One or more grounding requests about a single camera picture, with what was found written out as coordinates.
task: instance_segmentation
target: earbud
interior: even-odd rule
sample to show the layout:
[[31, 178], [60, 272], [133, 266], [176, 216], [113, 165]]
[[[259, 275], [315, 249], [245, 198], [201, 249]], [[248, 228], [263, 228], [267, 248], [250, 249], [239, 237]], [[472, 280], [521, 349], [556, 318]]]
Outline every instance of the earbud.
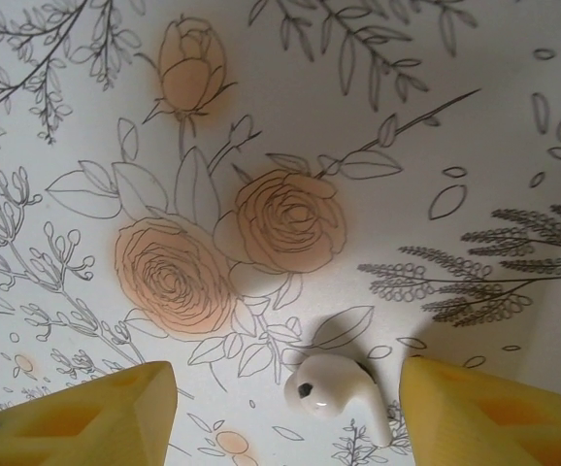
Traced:
[[373, 444], [384, 448], [392, 441], [380, 389], [367, 369], [353, 359], [337, 354], [309, 356], [287, 379], [284, 397], [294, 411], [319, 418], [338, 416], [356, 399], [371, 413], [368, 433]]

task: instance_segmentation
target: rose drawing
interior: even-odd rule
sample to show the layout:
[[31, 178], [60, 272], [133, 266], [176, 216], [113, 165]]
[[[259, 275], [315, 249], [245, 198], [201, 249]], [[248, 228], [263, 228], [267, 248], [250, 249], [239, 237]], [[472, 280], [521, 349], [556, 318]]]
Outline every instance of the rose drawing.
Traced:
[[230, 333], [244, 306], [209, 234], [179, 217], [144, 218], [119, 231], [116, 275], [125, 295], [169, 335], [198, 341]]
[[272, 274], [313, 272], [343, 249], [346, 223], [327, 181], [275, 170], [244, 186], [216, 226], [230, 258]]
[[182, 18], [166, 28], [157, 66], [166, 103], [177, 114], [197, 114], [226, 85], [222, 43], [203, 19]]

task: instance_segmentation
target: wireless earbud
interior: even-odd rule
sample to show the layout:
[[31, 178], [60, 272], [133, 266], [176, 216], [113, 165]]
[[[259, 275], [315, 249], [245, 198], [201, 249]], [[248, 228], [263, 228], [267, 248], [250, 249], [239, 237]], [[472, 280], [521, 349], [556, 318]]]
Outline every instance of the wireless earbud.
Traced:
[[293, 410], [320, 418], [338, 416], [356, 399], [372, 414], [367, 432], [373, 444], [383, 448], [392, 441], [380, 389], [367, 369], [353, 359], [337, 354], [309, 356], [287, 380], [284, 397]]

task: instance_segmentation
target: floral pattern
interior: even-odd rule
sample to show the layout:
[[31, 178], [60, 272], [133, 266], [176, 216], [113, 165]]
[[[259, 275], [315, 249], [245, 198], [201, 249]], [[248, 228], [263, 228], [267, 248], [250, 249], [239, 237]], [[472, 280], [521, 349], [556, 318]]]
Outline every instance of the floral pattern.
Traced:
[[195, 3], [0, 0], [0, 410], [168, 359], [167, 464], [412, 465], [288, 375], [561, 392], [561, 3]]

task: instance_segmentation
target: yellow plastic part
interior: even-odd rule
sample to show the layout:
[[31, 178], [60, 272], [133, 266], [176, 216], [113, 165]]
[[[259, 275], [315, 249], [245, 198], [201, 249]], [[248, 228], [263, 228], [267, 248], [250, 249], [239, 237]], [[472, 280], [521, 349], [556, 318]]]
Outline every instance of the yellow plastic part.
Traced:
[[412, 357], [400, 396], [416, 466], [561, 466], [561, 395]]
[[0, 412], [0, 466], [162, 466], [177, 409], [150, 362]]

